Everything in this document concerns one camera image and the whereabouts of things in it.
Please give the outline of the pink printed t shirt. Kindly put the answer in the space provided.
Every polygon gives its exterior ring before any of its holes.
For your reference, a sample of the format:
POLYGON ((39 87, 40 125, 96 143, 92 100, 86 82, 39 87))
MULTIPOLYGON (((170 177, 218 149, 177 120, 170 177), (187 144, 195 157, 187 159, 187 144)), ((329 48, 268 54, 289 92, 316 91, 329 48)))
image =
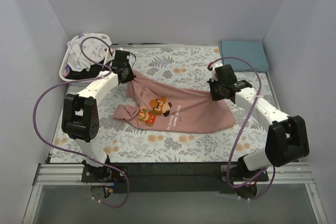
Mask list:
POLYGON ((136 105, 119 105, 113 117, 141 130, 191 134, 231 128, 235 118, 224 100, 214 101, 208 91, 177 88, 151 80, 138 71, 126 95, 136 105))

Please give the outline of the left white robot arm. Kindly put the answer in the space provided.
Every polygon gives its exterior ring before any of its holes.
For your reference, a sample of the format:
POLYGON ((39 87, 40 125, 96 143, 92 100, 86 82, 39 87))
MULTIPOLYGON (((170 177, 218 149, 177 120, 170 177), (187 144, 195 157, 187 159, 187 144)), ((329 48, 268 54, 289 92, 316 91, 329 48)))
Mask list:
POLYGON ((112 72, 102 71, 100 79, 92 81, 86 88, 64 98, 62 131, 75 140, 86 156, 85 164, 102 167, 108 159, 103 147, 95 140, 99 131, 98 105, 105 96, 120 84, 130 82, 134 74, 130 65, 133 53, 116 50, 112 60, 112 72))

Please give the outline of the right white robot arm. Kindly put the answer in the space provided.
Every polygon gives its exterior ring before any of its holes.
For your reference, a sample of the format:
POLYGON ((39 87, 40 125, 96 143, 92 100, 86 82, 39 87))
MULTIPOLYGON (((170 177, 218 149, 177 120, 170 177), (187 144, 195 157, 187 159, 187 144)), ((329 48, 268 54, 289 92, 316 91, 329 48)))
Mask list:
POLYGON ((214 101, 231 100, 243 108, 267 131, 263 149, 240 157, 237 165, 227 168, 227 175, 251 178, 262 168, 281 167, 310 153, 305 121, 289 116, 258 95, 246 80, 237 80, 231 65, 210 63, 212 77, 208 84, 214 101))

